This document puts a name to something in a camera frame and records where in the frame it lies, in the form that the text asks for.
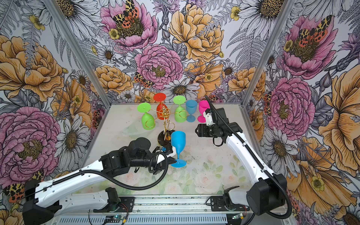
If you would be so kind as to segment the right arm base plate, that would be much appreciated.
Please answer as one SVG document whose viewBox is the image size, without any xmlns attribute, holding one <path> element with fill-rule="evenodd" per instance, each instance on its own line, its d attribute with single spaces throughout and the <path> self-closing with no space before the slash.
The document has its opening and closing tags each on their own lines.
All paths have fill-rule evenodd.
<svg viewBox="0 0 360 225">
<path fill-rule="evenodd" d="M 228 197 L 211 196 L 206 204 L 211 207 L 212 212 L 247 212 L 248 206 L 233 203 Z"/>
</svg>

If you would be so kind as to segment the pink wine glass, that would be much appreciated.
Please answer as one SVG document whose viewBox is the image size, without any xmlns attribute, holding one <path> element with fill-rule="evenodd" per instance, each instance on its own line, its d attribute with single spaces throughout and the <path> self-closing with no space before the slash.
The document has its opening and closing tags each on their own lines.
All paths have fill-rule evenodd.
<svg viewBox="0 0 360 225">
<path fill-rule="evenodd" d="M 208 103 L 207 100 L 202 100 L 199 102 L 199 113 L 200 113 L 200 116 L 198 116 L 197 120 L 198 122 L 200 123 L 206 123 L 206 119 L 203 115 L 203 113 L 207 110 L 207 109 L 210 109 L 210 105 Z"/>
</svg>

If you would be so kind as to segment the light blue wine glass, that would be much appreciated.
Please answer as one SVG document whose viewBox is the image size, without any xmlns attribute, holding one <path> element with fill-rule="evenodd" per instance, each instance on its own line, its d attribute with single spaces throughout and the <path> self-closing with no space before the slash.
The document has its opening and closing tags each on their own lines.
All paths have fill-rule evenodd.
<svg viewBox="0 0 360 225">
<path fill-rule="evenodd" d="M 196 120 L 194 113 L 197 111 L 197 102 L 195 100 L 188 100 L 186 102 L 186 111 L 188 113 L 187 122 L 194 122 Z"/>
</svg>

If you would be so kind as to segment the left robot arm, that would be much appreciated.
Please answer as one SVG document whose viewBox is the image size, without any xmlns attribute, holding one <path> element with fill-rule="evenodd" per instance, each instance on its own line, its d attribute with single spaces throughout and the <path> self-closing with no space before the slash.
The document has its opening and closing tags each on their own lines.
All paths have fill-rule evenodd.
<svg viewBox="0 0 360 225">
<path fill-rule="evenodd" d="M 170 164 L 176 161 L 179 149 L 167 145 L 150 151 L 151 143 L 147 138 L 140 137 L 119 150 L 103 155 L 99 160 L 71 172 L 58 179 L 40 182 L 31 180 L 25 184 L 25 203 L 22 216 L 26 225 L 41 225 L 52 219 L 57 212 L 65 207 L 60 200 L 69 194 L 86 186 L 108 180 L 111 183 L 128 190 L 143 191 L 158 185 L 165 177 Z M 115 178 L 124 175 L 134 167 L 147 168 L 149 173 L 162 175 L 146 186 L 131 186 Z"/>
</svg>

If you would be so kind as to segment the green wine glass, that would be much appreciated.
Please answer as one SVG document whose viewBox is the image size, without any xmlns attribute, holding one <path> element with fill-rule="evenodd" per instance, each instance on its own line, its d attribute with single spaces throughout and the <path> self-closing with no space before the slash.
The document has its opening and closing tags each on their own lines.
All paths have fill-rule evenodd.
<svg viewBox="0 0 360 225">
<path fill-rule="evenodd" d="M 173 102 L 178 107 L 175 109 L 174 118 L 178 123 L 183 123 L 187 120 L 187 112 L 186 109 L 182 106 L 186 102 L 186 98 L 184 96 L 176 96 L 173 99 Z"/>
<path fill-rule="evenodd" d="M 152 130 L 155 128 L 155 119 L 154 117 L 149 113 L 151 110 L 151 105 L 147 102 L 141 103 L 137 107 L 138 112 L 143 113 L 141 124 L 143 129 L 145 130 Z"/>
</svg>

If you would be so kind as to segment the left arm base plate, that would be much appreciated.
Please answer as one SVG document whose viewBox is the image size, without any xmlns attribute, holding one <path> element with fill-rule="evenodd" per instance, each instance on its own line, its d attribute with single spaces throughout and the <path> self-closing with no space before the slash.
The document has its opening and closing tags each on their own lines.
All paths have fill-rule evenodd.
<svg viewBox="0 0 360 225">
<path fill-rule="evenodd" d="M 93 212 L 132 212 L 134 205 L 135 197 L 119 197 L 117 200 L 108 200 L 104 207 L 94 209 Z"/>
</svg>

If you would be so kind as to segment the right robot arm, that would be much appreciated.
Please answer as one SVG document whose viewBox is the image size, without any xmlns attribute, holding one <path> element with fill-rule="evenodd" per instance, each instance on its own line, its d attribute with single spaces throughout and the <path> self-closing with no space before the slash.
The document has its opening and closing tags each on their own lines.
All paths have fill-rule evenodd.
<svg viewBox="0 0 360 225">
<path fill-rule="evenodd" d="M 287 193 L 287 180 L 282 174 L 270 169 L 250 146 L 243 130 L 236 122 L 230 122 L 224 108 L 216 109 L 208 96 L 209 108 L 203 116 L 206 122 L 195 130 L 198 137 L 221 138 L 222 143 L 233 150 L 247 170 L 252 184 L 249 190 L 233 186 L 224 191 L 224 207 L 229 211 L 244 206 L 255 215 L 268 214 L 277 219 L 287 219 L 292 214 L 292 202 Z"/>
</svg>

